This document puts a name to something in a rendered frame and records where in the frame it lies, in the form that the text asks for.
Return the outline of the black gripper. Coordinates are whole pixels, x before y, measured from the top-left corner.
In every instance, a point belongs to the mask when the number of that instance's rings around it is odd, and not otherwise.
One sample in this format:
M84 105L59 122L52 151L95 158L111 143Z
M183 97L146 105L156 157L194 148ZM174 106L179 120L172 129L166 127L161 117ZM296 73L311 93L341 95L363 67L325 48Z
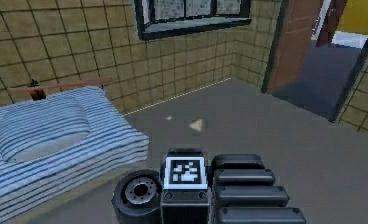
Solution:
M156 170L127 174L117 183L111 199L118 224L161 224L161 192Z

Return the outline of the blue striped bed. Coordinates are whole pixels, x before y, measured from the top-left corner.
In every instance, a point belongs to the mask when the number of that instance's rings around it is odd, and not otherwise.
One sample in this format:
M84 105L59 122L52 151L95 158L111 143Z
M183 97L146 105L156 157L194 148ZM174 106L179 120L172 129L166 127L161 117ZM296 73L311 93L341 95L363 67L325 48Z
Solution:
M46 99L54 97L76 99L90 133L62 151L26 162L6 162L0 153L0 224L115 168L147 158L148 136L127 122L103 89L86 86ZM10 109L28 102L0 107L0 123Z

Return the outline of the blue striped pillow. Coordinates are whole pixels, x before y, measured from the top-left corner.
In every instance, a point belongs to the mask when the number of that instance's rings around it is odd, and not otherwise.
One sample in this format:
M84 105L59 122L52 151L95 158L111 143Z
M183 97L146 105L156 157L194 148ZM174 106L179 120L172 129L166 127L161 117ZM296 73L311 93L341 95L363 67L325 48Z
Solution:
M0 123L4 161L26 162L83 140L90 125L82 105L72 97L30 101L10 109Z

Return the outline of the black framed window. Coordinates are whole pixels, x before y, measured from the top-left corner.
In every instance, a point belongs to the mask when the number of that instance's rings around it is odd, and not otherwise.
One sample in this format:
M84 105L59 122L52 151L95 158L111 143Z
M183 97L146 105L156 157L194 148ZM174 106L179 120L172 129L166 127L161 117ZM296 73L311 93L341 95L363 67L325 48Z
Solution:
M227 29L251 23L252 0L133 0L144 41Z

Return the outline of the brown room door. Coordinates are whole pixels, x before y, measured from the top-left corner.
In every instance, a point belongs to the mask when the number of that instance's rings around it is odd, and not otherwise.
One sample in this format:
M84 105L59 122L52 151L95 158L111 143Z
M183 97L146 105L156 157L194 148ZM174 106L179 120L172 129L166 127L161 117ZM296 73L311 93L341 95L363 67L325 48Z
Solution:
M272 93L299 78L320 7L320 0L282 0L262 93Z

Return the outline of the dark red room door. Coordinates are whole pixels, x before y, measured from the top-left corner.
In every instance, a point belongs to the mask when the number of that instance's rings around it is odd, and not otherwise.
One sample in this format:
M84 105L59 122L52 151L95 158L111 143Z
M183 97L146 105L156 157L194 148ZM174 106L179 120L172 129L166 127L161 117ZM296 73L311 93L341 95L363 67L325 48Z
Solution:
M316 47L329 45L332 42L347 1L348 0L330 0L322 28L320 29L316 41Z

